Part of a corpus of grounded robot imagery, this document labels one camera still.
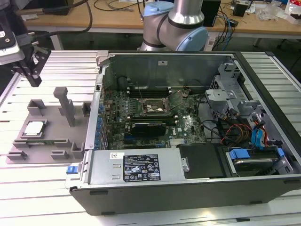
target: wooden workbench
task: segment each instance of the wooden workbench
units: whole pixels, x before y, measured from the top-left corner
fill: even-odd
[[[100,11],[94,8],[96,0],[89,0],[93,13],[93,26],[91,32],[114,32],[114,33],[143,33],[143,24],[139,18],[137,5],[131,6],[134,12],[125,11]],[[244,17],[232,16],[232,10],[224,8],[229,0],[222,0],[223,11],[234,20],[239,21],[235,30],[235,36],[254,38],[296,38],[301,39],[301,26],[290,24],[279,18],[277,21],[260,21],[255,14],[245,13]],[[114,2],[113,6],[124,7],[128,3]],[[97,6],[110,9],[105,0],[100,0]],[[38,19],[26,21],[31,30],[57,31],[57,30],[80,30],[89,23],[86,5],[73,8],[67,16],[39,15]],[[208,27],[208,31],[214,32],[215,36],[223,31],[223,20],[218,18],[214,27]]]

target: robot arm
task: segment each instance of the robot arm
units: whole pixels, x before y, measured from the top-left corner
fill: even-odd
[[[34,33],[28,33],[17,10],[15,1],[0,0],[0,65],[9,65],[13,74],[25,76],[31,86],[37,87],[50,50],[37,47]]]
[[[208,38],[202,0],[152,2],[144,10],[142,51],[200,51]]]

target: light blue joint cap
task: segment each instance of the light blue joint cap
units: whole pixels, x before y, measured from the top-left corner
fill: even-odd
[[[199,27],[183,39],[176,48],[176,51],[200,51],[205,46],[207,39],[207,29],[205,27]]]
[[[144,17],[154,16],[169,12],[174,7],[172,2],[168,1],[155,1],[146,4],[144,9]]]

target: white sticker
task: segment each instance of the white sticker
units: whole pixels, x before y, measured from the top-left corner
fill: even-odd
[[[167,66],[167,61],[158,61],[158,66]]]
[[[159,173],[150,173],[150,176],[151,176],[151,177],[159,177],[160,174],[159,174]]]
[[[110,159],[123,159],[124,152],[111,152]]]

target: motherboard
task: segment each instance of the motherboard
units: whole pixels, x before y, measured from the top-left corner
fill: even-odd
[[[189,95],[185,89],[161,93],[106,89],[103,117],[108,149],[169,148],[205,142],[196,115],[198,96]]]

